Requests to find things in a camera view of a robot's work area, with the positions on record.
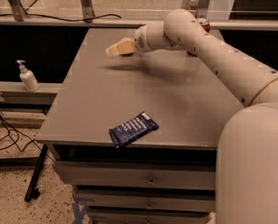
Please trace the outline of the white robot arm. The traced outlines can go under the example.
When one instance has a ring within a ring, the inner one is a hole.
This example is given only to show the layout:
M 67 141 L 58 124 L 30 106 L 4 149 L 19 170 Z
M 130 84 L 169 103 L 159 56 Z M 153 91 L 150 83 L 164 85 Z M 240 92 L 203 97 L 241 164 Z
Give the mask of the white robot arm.
M 278 71 L 210 35 L 190 12 L 171 11 L 106 49 L 186 49 L 240 102 L 220 134 L 215 165 L 215 224 L 278 224 Z

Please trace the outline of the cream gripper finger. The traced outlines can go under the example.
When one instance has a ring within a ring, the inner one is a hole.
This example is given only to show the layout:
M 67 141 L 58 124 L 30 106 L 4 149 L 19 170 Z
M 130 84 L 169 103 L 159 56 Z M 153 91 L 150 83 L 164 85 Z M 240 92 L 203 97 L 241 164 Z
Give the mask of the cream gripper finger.
M 105 50 L 108 56 L 119 56 L 133 54 L 135 52 L 134 40 L 129 37 L 123 37 L 117 43 L 111 45 Z

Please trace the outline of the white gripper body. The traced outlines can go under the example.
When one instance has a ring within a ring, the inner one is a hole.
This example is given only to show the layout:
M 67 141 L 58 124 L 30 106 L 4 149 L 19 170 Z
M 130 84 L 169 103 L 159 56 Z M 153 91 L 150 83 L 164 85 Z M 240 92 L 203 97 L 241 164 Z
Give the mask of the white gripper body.
M 147 30 L 148 26 L 142 26 L 136 30 L 134 36 L 135 47 L 141 52 L 148 52 L 150 51 L 150 46 L 148 45 L 147 41 Z

